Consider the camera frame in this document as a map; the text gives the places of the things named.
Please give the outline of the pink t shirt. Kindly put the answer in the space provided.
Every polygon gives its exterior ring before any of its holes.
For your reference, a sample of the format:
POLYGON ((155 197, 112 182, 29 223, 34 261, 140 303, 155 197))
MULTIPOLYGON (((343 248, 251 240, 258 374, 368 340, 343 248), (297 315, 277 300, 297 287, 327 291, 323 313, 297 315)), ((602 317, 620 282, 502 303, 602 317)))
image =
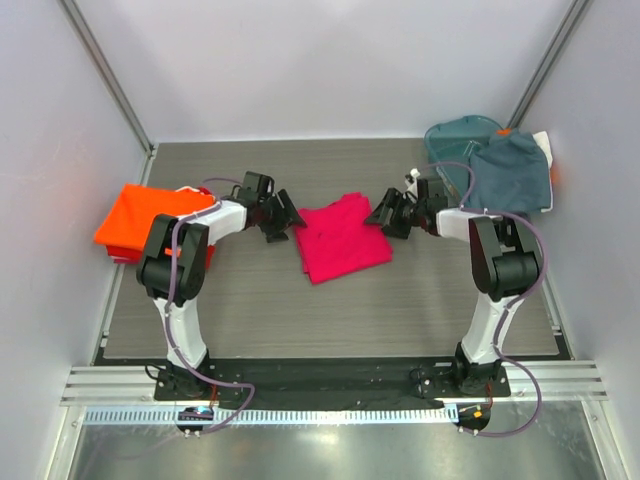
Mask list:
POLYGON ((299 210, 306 225, 296 227, 294 235, 303 272, 313 285, 392 261, 387 238, 365 223, 372 212, 369 198, 360 192, 322 208, 299 210))

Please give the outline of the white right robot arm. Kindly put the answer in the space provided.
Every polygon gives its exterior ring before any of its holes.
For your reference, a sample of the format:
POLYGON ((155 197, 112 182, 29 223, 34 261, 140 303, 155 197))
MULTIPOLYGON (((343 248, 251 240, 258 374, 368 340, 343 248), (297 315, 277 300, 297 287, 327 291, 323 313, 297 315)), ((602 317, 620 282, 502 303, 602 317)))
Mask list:
POLYGON ((388 189, 365 223, 388 237, 406 239, 421 228, 469 246, 478 298, 447 380, 458 393, 479 396, 499 381, 506 332, 543 277, 540 241, 530 222, 516 214, 451 207, 442 182, 421 178, 416 170, 405 177, 405 184, 403 191, 388 189))

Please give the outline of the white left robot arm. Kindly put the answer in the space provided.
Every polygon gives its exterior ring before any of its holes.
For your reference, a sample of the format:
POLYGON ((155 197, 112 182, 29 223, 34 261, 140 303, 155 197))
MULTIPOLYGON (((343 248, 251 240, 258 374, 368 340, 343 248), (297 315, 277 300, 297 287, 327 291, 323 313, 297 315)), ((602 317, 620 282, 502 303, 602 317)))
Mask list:
POLYGON ((166 365, 150 378, 159 400, 198 400, 221 383, 212 378, 209 350, 200 329, 197 297, 207 273, 208 251, 235 233, 257 227, 269 243, 286 230, 305 227, 287 191, 275 180, 248 171, 230 194, 186 214, 158 214, 136 269, 136 280, 162 316, 166 365))

